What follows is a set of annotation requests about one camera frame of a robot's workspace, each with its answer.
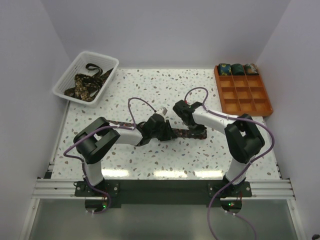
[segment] terrazzo surface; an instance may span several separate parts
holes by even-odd
[[[64,157],[63,152],[73,144],[75,135],[98,117],[132,123],[128,98],[143,98],[155,109],[166,107],[166,118],[171,126],[187,129],[172,107],[194,87],[206,87],[209,90],[206,105],[212,110],[221,111],[213,69],[118,69],[96,108],[70,103],[51,178],[82,178],[80,161]],[[202,102],[204,97],[204,91],[196,90],[188,96],[187,101]],[[137,123],[146,121],[153,113],[138,100],[131,102],[131,109]],[[253,119],[263,123],[262,117]],[[266,141],[262,149],[265,151],[270,141],[267,133],[260,127],[259,130]],[[116,144],[103,158],[102,173],[106,179],[222,179],[231,159],[225,136],[209,128],[207,139],[203,140],[177,138],[159,142],[153,139],[140,147]],[[273,151],[250,167],[247,179],[280,179]]]

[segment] white wall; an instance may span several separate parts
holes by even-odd
[[[275,154],[308,239],[320,234],[320,1],[292,0],[259,57],[274,113]]]
[[[74,59],[89,50],[123,67],[212,68],[255,62],[290,0],[42,0]]]
[[[65,102],[51,88],[70,60],[39,0],[0,2],[0,239],[18,239],[48,167]]]

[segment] orange wooden tray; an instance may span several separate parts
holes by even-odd
[[[225,114],[267,117],[273,113],[261,75],[220,76],[215,66],[214,76]]]

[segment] white speckled table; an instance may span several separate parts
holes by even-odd
[[[51,178],[82,178],[79,160],[63,157],[64,150],[73,143],[78,132],[98,117],[132,123],[127,107],[130,97],[143,98],[155,109],[166,107],[171,126],[187,129],[172,107],[188,90],[199,86],[209,90],[206,105],[221,111],[213,69],[118,69],[96,108],[70,103]],[[204,96],[203,91],[194,91],[188,96],[188,102],[202,102]],[[133,100],[131,105],[137,123],[146,121],[152,114],[149,107],[138,100]],[[263,123],[262,117],[253,119]],[[270,141],[267,133],[261,128],[260,131],[266,141],[262,149],[265,151]],[[204,140],[178,138],[159,142],[153,139],[141,147],[114,145],[103,158],[102,173],[106,179],[222,179],[231,158],[225,136],[208,129]],[[280,179],[273,151],[254,163],[247,172],[247,179]]]

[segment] speckled tabletop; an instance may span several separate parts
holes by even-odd
[[[188,90],[200,86],[209,90],[206,105],[221,111],[213,69],[118,69],[96,108],[70,103],[51,178],[82,178],[80,161],[63,157],[63,152],[72,144],[74,136],[98,117],[132,123],[127,106],[130,97],[143,98],[155,109],[166,107],[171,126],[187,129],[172,107]],[[188,102],[202,102],[204,96],[203,91],[196,90],[188,96]],[[153,113],[138,100],[133,100],[131,105],[137,123],[146,121]],[[253,119],[263,123],[262,117]],[[270,141],[267,133],[262,128],[259,130],[266,141],[262,149],[265,151]],[[153,139],[140,147],[114,145],[103,158],[102,173],[106,179],[222,179],[231,159],[225,136],[208,129],[204,140],[178,138],[159,142]],[[273,151],[250,167],[247,179],[280,179]]]

